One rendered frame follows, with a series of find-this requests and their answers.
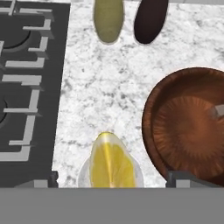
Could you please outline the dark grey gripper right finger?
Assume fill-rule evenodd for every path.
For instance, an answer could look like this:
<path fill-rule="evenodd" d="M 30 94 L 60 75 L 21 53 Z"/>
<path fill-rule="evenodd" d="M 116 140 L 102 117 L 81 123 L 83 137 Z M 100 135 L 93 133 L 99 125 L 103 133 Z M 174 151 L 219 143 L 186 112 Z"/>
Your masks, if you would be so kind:
<path fill-rule="evenodd" d="M 201 188 L 215 187 L 215 184 L 196 178 L 186 171 L 168 171 L 165 186 L 167 188 Z"/>

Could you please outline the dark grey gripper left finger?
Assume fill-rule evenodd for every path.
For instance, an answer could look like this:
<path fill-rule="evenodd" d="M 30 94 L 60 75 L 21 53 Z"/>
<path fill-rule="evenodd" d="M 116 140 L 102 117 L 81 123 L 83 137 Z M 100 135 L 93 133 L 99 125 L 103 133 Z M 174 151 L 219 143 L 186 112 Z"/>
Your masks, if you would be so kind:
<path fill-rule="evenodd" d="M 58 172 L 51 171 L 48 179 L 34 179 L 21 185 L 17 185 L 17 188 L 58 188 L 58 178 Z"/>

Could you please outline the brown wooden bowl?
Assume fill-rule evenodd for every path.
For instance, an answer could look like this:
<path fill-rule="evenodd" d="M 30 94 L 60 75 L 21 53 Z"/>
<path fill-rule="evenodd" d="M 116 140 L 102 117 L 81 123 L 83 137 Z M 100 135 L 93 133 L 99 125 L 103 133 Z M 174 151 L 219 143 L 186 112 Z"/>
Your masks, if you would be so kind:
<path fill-rule="evenodd" d="M 168 171 L 189 172 L 224 187 L 224 72 L 189 67 L 165 76 L 143 109 L 146 152 L 163 178 Z"/>

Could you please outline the glass of yellow lemonade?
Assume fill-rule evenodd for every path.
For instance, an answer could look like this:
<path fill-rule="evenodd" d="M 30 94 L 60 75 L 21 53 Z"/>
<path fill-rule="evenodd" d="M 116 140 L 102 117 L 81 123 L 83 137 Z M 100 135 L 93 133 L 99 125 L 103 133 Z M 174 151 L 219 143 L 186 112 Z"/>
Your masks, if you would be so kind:
<path fill-rule="evenodd" d="M 77 186 L 142 188 L 144 175 L 123 142 L 111 132 L 102 132 L 94 141 L 90 157 L 80 168 Z"/>

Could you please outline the grey ice cube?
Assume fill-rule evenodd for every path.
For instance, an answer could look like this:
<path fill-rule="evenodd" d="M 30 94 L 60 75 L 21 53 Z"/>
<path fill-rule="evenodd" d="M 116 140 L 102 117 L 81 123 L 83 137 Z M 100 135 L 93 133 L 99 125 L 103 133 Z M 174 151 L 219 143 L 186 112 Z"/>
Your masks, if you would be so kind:
<path fill-rule="evenodd" d="M 217 116 L 224 116 L 224 104 L 216 105 L 214 108 Z"/>

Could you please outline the black hob with grey grates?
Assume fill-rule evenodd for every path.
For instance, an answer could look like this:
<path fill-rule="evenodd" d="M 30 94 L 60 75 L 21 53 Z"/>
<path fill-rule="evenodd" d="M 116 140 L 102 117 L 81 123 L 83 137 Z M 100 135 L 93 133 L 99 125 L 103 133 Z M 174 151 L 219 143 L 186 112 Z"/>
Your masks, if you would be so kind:
<path fill-rule="evenodd" d="M 56 179 L 68 3 L 0 0 L 0 187 Z"/>

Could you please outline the dark brown bottle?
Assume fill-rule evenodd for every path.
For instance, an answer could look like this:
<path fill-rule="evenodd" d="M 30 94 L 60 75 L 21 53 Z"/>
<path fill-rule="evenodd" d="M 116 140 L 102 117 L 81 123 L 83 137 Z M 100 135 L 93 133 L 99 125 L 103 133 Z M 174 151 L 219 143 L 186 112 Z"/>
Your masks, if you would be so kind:
<path fill-rule="evenodd" d="M 169 0 L 141 0 L 134 21 L 134 35 L 143 45 L 150 44 L 161 32 Z"/>

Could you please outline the olive green bottle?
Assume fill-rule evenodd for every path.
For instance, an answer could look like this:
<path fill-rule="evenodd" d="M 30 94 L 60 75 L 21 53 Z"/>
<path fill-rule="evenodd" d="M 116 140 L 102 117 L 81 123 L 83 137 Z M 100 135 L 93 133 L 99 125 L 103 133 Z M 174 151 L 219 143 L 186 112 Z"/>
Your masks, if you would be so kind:
<path fill-rule="evenodd" d="M 117 41 L 124 20 L 123 0 L 94 0 L 94 27 L 103 43 Z"/>

